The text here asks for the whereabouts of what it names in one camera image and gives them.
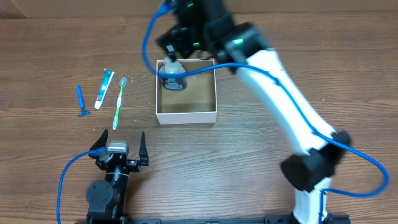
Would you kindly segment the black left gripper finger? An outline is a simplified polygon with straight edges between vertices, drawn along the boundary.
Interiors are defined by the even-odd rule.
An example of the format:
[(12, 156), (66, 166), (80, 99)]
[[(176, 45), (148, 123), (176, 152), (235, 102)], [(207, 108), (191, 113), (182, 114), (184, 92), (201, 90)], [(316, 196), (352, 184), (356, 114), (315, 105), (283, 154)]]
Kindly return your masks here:
[(89, 150), (89, 156), (91, 158), (99, 158), (103, 153), (103, 149), (106, 148), (108, 140), (108, 129), (105, 129), (99, 139), (92, 145)]
[(141, 166), (149, 166), (149, 155), (146, 148), (145, 132), (142, 132), (141, 142), (139, 147), (139, 163)]

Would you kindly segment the clear soap bottle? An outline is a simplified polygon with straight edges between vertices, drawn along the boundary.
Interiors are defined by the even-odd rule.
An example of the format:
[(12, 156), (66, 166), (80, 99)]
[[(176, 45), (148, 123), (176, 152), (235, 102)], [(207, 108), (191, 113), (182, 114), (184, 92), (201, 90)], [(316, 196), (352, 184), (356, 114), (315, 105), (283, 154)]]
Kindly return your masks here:
[(179, 91), (186, 89), (187, 83), (184, 78), (170, 78), (172, 75), (185, 73), (182, 64), (177, 60), (173, 62), (169, 57), (164, 58), (164, 64), (159, 68), (159, 73), (167, 76), (167, 78), (162, 78), (162, 86), (166, 90)]

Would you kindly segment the white cardboard box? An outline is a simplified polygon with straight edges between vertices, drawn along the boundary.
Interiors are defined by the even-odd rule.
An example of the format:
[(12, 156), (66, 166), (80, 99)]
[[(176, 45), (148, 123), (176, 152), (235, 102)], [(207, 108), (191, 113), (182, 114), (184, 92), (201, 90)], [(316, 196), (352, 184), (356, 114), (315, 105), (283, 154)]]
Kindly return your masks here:
[(184, 90), (168, 90), (162, 79), (157, 78), (155, 114), (159, 123), (215, 123), (218, 114), (216, 72), (186, 77), (185, 83)]

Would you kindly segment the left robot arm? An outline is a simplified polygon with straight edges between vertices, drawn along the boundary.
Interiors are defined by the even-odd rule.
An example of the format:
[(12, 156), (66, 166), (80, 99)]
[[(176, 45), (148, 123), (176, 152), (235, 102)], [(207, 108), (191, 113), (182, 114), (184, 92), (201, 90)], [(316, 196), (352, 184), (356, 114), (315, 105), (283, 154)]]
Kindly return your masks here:
[(105, 171), (103, 180), (93, 182), (86, 191), (89, 209), (87, 223), (130, 223), (124, 212), (127, 186), (131, 172), (139, 172), (142, 166), (149, 165), (146, 136), (141, 134), (139, 158), (129, 159), (129, 146), (126, 141), (107, 143), (108, 130), (90, 148), (90, 157), (100, 170)]

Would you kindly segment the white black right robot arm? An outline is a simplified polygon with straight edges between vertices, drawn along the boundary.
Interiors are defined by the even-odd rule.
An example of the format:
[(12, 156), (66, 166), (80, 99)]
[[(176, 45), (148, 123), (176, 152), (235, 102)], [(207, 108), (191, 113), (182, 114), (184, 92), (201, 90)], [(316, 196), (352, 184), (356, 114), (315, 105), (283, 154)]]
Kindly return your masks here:
[(171, 60), (197, 50), (215, 56), (263, 102), (283, 130), (292, 155), (281, 162), (294, 187), (290, 223), (347, 223), (326, 210), (327, 192), (351, 139), (337, 131), (310, 105), (289, 77), (277, 51), (253, 24), (235, 23), (222, 1), (164, 1), (156, 16), (172, 13), (176, 25), (157, 39)]

